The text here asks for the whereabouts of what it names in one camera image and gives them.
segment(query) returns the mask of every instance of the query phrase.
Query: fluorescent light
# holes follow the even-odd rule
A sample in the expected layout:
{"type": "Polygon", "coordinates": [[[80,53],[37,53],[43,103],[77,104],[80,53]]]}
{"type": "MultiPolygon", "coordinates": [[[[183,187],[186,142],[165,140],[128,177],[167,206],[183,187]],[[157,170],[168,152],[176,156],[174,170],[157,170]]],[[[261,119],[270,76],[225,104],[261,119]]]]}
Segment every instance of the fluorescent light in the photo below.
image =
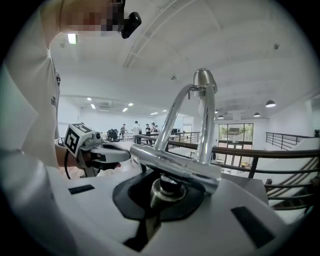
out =
{"type": "Polygon", "coordinates": [[[273,100],[268,100],[267,102],[266,102],[266,104],[265,104],[265,106],[267,107],[267,108],[272,108],[272,107],[274,107],[276,105],[276,103],[273,101],[273,100]]]}
{"type": "Polygon", "coordinates": [[[68,34],[68,40],[70,45],[75,45],[78,41],[78,37],[76,34],[68,34]]]}

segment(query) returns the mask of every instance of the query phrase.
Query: black cable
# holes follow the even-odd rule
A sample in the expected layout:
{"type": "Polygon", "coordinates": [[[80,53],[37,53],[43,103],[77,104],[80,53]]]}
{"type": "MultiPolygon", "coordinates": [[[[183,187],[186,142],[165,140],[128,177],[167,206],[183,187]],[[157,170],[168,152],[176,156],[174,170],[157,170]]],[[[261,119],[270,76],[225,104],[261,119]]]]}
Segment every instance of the black cable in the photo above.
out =
{"type": "Polygon", "coordinates": [[[71,179],[70,179],[70,176],[69,176],[69,173],[68,173],[68,170],[67,170],[68,155],[69,155],[69,150],[67,150],[67,151],[65,152],[65,156],[64,156],[64,170],[65,170],[65,173],[66,173],[66,176],[68,177],[68,179],[71,180],[71,179]]]}

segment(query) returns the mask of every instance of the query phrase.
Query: group of people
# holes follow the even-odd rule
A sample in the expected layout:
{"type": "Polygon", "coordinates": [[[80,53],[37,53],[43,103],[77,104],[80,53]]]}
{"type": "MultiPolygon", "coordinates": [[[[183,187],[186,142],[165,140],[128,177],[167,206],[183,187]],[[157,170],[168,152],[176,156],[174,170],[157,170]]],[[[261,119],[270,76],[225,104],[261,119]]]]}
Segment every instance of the group of people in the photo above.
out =
{"type": "MultiPolygon", "coordinates": [[[[120,128],[120,134],[122,135],[122,139],[124,139],[124,135],[126,133],[126,124],[124,123],[123,126],[120,128]]],[[[134,126],[131,128],[131,131],[133,132],[133,142],[134,143],[139,143],[140,142],[140,138],[138,138],[139,134],[142,134],[142,129],[140,127],[140,124],[138,124],[138,121],[134,122],[134,126]]],[[[150,135],[151,133],[159,133],[160,129],[158,128],[158,125],[155,125],[155,123],[151,123],[151,127],[149,126],[149,124],[146,124],[145,127],[145,134],[146,135],[150,135]]]]}

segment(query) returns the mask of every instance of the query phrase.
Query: rectangular ceiling light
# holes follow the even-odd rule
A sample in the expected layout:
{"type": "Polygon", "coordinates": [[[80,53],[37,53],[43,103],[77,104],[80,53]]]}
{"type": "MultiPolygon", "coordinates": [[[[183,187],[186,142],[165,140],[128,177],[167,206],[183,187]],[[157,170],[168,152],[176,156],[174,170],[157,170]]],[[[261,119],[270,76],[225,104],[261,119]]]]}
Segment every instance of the rectangular ceiling light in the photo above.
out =
{"type": "Polygon", "coordinates": [[[78,36],[76,34],[68,34],[68,40],[70,45],[75,45],[78,41],[78,36]]]}

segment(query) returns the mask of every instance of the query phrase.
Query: chrome faucet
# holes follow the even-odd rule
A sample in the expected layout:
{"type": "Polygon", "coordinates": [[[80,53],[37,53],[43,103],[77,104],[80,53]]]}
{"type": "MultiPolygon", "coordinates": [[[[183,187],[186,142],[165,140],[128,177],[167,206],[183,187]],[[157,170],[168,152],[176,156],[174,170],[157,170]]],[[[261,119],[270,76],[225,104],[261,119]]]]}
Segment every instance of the chrome faucet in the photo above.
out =
{"type": "Polygon", "coordinates": [[[130,152],[139,158],[142,165],[161,169],[168,175],[183,181],[201,184],[208,194],[213,194],[221,179],[221,168],[210,165],[214,144],[215,129],[215,93],[218,88],[212,73],[205,69],[198,69],[193,77],[194,84],[188,84],[176,96],[171,109],[164,121],[154,148],[138,144],[132,145],[130,152]],[[200,140],[194,159],[189,159],[165,152],[171,131],[174,127],[180,107],[186,95],[195,92],[200,97],[202,127],[200,140]]]}

